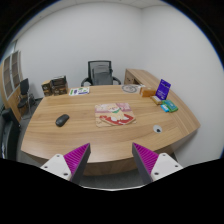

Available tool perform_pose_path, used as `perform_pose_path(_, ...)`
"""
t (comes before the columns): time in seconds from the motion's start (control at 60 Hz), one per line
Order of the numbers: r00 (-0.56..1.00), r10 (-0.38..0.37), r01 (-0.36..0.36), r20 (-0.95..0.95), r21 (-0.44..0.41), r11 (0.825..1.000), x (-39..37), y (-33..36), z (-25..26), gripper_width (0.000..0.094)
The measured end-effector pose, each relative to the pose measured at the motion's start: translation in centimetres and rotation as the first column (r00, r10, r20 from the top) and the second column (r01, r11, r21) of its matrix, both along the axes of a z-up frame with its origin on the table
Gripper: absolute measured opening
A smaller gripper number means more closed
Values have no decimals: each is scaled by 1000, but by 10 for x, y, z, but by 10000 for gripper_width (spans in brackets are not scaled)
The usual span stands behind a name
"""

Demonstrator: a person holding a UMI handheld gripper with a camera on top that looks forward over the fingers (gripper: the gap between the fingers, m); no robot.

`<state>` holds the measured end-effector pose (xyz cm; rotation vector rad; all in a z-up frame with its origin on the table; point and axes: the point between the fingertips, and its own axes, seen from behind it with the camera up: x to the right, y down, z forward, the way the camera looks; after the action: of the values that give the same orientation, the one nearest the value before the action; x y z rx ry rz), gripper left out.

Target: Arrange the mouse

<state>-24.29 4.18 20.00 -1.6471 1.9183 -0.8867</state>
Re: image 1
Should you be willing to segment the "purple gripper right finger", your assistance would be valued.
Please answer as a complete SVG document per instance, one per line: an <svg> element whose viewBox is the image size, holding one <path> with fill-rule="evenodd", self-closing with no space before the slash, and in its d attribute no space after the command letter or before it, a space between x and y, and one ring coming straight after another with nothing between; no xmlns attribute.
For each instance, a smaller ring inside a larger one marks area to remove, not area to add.
<svg viewBox="0 0 224 224"><path fill-rule="evenodd" d="M137 143L132 144L132 154L144 184L152 183L182 169L167 153L157 154Z"/></svg>

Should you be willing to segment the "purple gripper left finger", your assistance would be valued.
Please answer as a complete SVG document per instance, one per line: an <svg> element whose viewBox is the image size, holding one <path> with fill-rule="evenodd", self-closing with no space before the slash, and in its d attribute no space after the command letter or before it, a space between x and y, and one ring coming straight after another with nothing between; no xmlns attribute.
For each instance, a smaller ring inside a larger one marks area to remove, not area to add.
<svg viewBox="0 0 224 224"><path fill-rule="evenodd" d="M65 180L79 184L90 154L90 144L87 143L65 155L54 155L41 168Z"/></svg>

